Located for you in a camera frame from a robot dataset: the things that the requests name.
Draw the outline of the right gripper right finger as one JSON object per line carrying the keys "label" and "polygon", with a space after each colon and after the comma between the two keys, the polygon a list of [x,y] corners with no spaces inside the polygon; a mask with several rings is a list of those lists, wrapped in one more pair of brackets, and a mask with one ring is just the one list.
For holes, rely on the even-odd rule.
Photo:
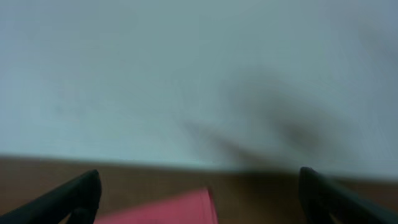
{"label": "right gripper right finger", "polygon": [[397,224],[397,214],[354,192],[309,167],[301,167],[298,197],[310,224],[341,223]]}

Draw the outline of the orange printed t-shirt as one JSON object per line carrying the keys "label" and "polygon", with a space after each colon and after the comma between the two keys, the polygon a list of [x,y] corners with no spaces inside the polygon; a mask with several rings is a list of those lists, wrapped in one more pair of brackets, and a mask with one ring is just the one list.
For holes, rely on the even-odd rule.
{"label": "orange printed t-shirt", "polygon": [[209,190],[199,189],[98,217],[95,224],[218,224],[218,217]]}

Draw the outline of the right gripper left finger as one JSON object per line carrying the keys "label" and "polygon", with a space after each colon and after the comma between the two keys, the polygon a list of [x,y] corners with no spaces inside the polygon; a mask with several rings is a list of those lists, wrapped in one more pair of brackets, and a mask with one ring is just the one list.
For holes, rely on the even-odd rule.
{"label": "right gripper left finger", "polygon": [[96,169],[89,170],[39,198],[1,215],[1,224],[93,224],[102,188]]}

